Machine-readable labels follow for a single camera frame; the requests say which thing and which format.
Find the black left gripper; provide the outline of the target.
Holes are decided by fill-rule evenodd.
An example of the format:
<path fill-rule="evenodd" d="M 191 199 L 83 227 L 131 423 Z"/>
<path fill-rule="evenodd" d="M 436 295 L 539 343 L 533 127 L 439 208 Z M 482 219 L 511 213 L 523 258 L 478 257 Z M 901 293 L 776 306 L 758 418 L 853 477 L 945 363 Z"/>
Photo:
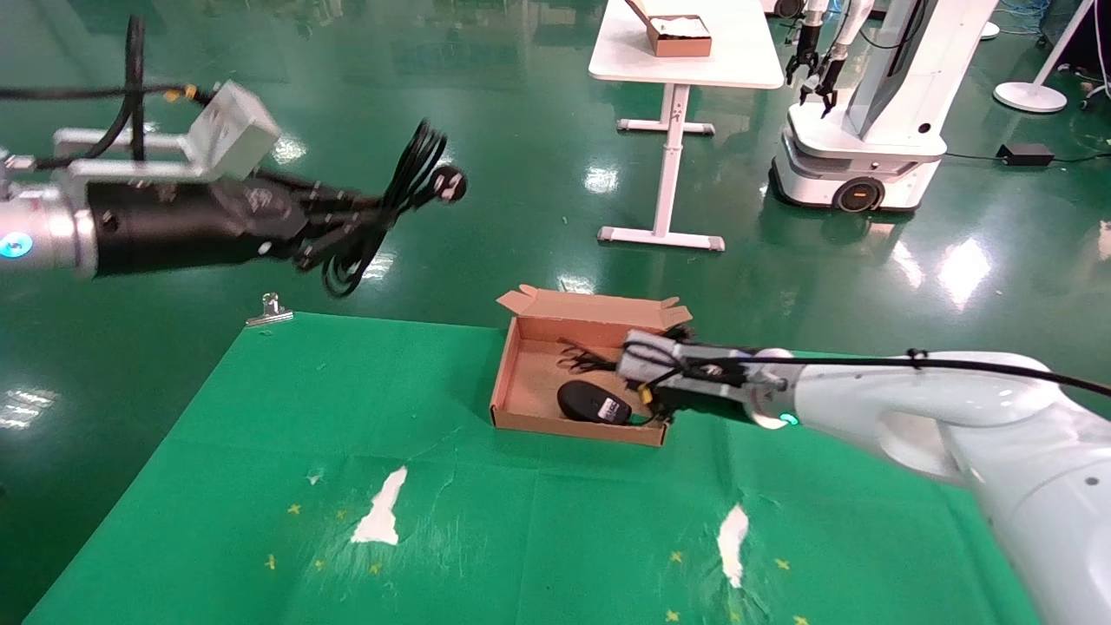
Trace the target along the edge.
<path fill-rule="evenodd" d="M 87 188 L 96 225 L 96 278 L 286 260 L 311 224 L 333 224 L 293 255 L 299 272 L 373 258 L 391 209 L 381 195 L 320 181 L 293 193 L 270 181 L 96 182 Z"/>

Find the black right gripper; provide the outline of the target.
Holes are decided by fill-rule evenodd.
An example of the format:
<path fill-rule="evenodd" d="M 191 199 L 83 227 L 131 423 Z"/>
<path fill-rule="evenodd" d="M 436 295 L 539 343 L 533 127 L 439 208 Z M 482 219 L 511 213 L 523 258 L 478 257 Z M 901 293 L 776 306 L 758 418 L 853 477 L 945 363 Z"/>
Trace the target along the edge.
<path fill-rule="evenodd" d="M 697 411 L 730 422 L 761 426 L 745 399 L 753 359 L 751 347 L 724 345 L 645 345 L 644 404 L 652 417 L 672 422 L 678 411 Z"/>

